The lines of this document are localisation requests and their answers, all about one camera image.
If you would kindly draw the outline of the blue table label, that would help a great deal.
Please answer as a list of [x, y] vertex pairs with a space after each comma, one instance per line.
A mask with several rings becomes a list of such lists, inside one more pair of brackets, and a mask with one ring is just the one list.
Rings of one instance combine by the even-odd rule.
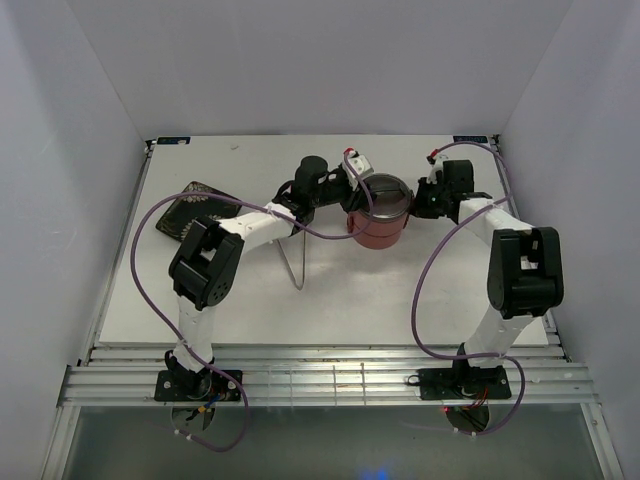
[[159, 137], [157, 145], [189, 145], [191, 137]]
[[455, 143], [472, 142], [479, 144], [489, 144], [488, 137], [484, 135], [454, 135], [453, 141]]

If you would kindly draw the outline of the black floral rectangular plate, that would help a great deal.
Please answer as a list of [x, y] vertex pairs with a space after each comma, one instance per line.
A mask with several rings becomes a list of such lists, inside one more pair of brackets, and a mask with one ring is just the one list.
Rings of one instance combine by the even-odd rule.
[[161, 215], [155, 228], [169, 238], [182, 242], [193, 222], [206, 217], [210, 220], [234, 218], [241, 207], [228, 201], [202, 195], [189, 195], [173, 201]]

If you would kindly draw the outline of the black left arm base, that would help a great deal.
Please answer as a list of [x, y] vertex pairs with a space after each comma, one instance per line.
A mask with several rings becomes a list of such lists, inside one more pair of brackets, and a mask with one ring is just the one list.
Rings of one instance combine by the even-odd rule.
[[182, 379], [169, 370], [163, 370], [157, 376], [153, 395], [156, 402], [204, 404], [214, 398], [220, 402], [238, 402], [241, 393], [233, 381], [210, 371], [197, 374], [194, 380]]

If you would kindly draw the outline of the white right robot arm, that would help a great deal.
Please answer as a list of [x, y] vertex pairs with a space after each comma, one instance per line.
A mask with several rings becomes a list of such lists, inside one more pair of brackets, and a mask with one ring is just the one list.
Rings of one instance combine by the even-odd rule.
[[489, 247], [489, 307], [452, 361], [454, 390], [474, 397], [487, 386], [488, 374], [503, 365], [524, 328], [562, 302], [560, 236], [553, 227], [532, 226], [514, 217], [502, 208], [505, 198], [477, 192], [469, 160], [431, 157], [429, 163], [430, 174], [418, 181], [412, 215], [447, 218], [455, 227], [429, 257], [419, 282], [424, 282], [435, 257], [458, 231], [471, 231]]

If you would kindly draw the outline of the blue table label left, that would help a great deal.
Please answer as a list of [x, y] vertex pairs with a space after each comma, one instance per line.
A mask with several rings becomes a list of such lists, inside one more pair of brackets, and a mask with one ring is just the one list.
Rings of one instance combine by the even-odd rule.
[[157, 145], [189, 145], [191, 137], [159, 137]]

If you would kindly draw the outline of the pink lunch bowl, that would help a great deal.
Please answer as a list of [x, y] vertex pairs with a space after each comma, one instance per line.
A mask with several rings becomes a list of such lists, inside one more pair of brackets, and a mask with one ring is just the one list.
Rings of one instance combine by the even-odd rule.
[[401, 231], [393, 232], [391, 235], [371, 235], [361, 232], [354, 237], [354, 240], [362, 247], [371, 250], [384, 250], [395, 245], [402, 235]]
[[386, 238], [401, 234], [408, 221], [408, 213], [391, 217], [371, 217], [367, 211], [351, 212], [347, 216], [347, 230], [349, 233], [358, 232], [360, 235]]

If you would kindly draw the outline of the metal serving tongs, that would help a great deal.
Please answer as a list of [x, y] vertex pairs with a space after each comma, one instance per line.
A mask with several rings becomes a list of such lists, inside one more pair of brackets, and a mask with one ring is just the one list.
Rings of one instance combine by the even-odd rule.
[[305, 233], [292, 239], [277, 240], [276, 248], [293, 287], [302, 291], [306, 280], [307, 236]]

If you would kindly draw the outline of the blue table label right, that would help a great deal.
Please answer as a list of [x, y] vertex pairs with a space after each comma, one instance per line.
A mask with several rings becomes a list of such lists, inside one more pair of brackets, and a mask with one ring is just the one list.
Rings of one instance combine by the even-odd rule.
[[453, 141], [455, 143], [472, 142], [479, 144], [489, 144], [488, 137], [484, 135], [454, 135]]

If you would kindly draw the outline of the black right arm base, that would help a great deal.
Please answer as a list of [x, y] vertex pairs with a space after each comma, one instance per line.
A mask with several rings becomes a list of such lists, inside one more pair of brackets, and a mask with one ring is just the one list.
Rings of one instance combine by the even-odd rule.
[[507, 400], [512, 397], [503, 367], [472, 367], [465, 373], [453, 367], [420, 369], [417, 377], [422, 400]]

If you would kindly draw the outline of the aluminium front rail frame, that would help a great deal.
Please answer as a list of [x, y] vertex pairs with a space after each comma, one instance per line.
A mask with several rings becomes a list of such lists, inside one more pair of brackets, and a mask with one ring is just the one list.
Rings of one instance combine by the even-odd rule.
[[[99, 347], [67, 369], [61, 406], [151, 406], [164, 347]], [[583, 404], [598, 395], [588, 368], [568, 361], [557, 344], [517, 347], [512, 355], [525, 371], [526, 404]], [[417, 388], [408, 378], [445, 361], [416, 347], [293, 348], [220, 347], [215, 364], [243, 373], [253, 407], [414, 406]]]

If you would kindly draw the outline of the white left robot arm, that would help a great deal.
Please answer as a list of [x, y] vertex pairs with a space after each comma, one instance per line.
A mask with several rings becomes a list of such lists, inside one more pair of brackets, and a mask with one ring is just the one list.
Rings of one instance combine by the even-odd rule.
[[231, 291], [241, 257], [307, 228], [318, 208], [339, 204], [351, 213], [370, 206], [373, 197], [363, 181], [373, 173], [369, 160], [351, 148], [332, 171], [323, 158], [307, 156], [264, 207], [231, 219], [194, 221], [169, 267], [181, 334], [171, 367], [182, 369], [177, 386], [188, 398], [201, 399], [211, 390], [205, 365], [214, 359], [215, 310]]

